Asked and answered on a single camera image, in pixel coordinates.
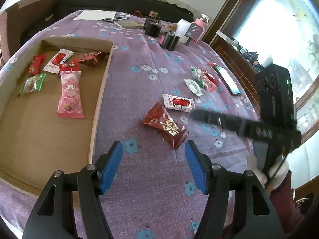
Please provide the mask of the white gloved right hand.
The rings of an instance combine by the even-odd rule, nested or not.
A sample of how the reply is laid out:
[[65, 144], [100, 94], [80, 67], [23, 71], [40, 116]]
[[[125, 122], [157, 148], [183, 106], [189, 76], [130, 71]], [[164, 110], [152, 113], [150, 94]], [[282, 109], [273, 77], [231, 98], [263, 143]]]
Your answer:
[[286, 178], [289, 171], [289, 163], [287, 160], [283, 160], [270, 168], [268, 175], [269, 178], [272, 179], [271, 182], [268, 182], [267, 176], [257, 168], [257, 159], [253, 153], [248, 154], [247, 168], [254, 172], [263, 188], [270, 194], [273, 190], [277, 189]]

